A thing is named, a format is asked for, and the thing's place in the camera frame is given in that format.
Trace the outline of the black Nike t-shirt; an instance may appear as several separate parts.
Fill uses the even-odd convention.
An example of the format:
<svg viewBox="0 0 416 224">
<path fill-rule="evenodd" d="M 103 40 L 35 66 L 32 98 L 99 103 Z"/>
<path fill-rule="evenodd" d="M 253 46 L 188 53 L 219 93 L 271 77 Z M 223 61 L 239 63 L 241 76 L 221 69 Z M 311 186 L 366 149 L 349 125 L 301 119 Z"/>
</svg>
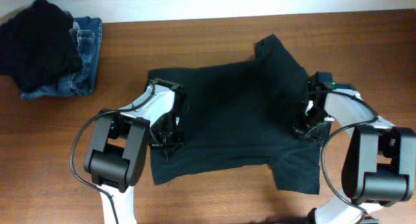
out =
<svg viewBox="0 0 416 224">
<path fill-rule="evenodd" d="M 253 60 L 154 69 L 148 76 L 182 84 L 187 96 L 179 115 L 183 145 L 170 156 L 151 151 L 156 185 L 183 175 L 267 164 L 279 190 L 319 193 L 320 148 L 329 128 L 307 140 L 294 136 L 308 74 L 275 35 L 256 43 Z"/>
</svg>

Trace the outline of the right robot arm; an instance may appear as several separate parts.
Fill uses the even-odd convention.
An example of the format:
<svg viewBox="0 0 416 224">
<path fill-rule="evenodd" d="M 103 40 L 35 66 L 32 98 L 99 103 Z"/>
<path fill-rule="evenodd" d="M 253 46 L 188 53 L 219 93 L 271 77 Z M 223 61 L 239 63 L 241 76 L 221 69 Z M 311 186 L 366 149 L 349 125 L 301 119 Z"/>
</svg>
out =
<svg viewBox="0 0 416 224">
<path fill-rule="evenodd" d="M 362 100 L 351 84 L 333 81 L 331 73 L 317 72 L 308 79 L 305 110 L 293 125 L 302 140 L 322 139 L 321 129 L 337 121 L 340 129 L 324 139 L 320 167 L 334 196 L 312 209 L 308 223 L 379 223 L 371 213 L 409 201 L 415 189 L 415 132 L 397 127 Z M 341 173 L 341 190 L 327 174 L 326 148 L 338 134 L 350 137 Z"/>
</svg>

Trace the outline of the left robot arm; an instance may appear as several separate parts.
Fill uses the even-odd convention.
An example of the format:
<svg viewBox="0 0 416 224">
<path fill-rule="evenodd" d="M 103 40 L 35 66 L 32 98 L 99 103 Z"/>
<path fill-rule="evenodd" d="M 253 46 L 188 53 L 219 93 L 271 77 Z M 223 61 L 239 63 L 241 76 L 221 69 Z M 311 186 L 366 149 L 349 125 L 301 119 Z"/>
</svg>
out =
<svg viewBox="0 0 416 224">
<path fill-rule="evenodd" d="M 103 109 L 93 124 L 84 170 L 99 191 L 105 223 L 136 223 L 134 187 L 149 148 L 169 158 L 183 145 L 179 112 L 186 95 L 181 84 L 151 79 L 144 93 L 118 110 Z"/>
</svg>

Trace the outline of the folded blue jeans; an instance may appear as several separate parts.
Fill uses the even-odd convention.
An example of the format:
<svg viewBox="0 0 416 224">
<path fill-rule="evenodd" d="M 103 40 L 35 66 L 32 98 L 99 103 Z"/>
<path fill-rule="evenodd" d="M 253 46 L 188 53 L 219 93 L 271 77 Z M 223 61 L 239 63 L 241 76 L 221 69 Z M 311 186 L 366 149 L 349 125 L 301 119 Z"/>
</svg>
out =
<svg viewBox="0 0 416 224">
<path fill-rule="evenodd" d="M 43 85 L 33 92 L 21 92 L 22 100 L 36 99 L 43 96 L 88 96 L 94 92 L 98 73 L 99 49 L 103 37 L 102 19 L 89 16 L 74 18 L 70 36 L 81 58 L 82 69 L 64 75 L 58 81 Z"/>
</svg>

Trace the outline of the black folded garment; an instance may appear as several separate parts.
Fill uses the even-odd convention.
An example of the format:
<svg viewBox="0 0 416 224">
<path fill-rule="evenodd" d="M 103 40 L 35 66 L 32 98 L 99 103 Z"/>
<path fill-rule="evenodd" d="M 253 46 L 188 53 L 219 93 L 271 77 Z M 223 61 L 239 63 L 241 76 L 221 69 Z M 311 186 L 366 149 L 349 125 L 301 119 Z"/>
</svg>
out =
<svg viewBox="0 0 416 224">
<path fill-rule="evenodd" d="M 1 74 L 23 92 L 57 82 L 83 67 L 70 30 L 74 19 L 47 0 L 35 0 L 1 25 Z"/>
</svg>

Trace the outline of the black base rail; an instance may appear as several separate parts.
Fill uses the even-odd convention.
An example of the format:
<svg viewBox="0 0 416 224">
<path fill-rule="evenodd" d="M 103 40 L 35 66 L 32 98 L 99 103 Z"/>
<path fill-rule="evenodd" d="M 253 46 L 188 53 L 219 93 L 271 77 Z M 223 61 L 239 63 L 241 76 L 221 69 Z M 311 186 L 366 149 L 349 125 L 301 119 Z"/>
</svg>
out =
<svg viewBox="0 0 416 224">
<path fill-rule="evenodd" d="M 316 224 L 316 222 L 315 222 L 315 211 L 316 211 L 316 208 L 313 208 L 308 213 L 307 219 L 306 219 L 307 224 Z M 357 224 L 380 224 L 380 220 L 379 219 L 374 219 L 372 217 L 366 217 Z"/>
</svg>

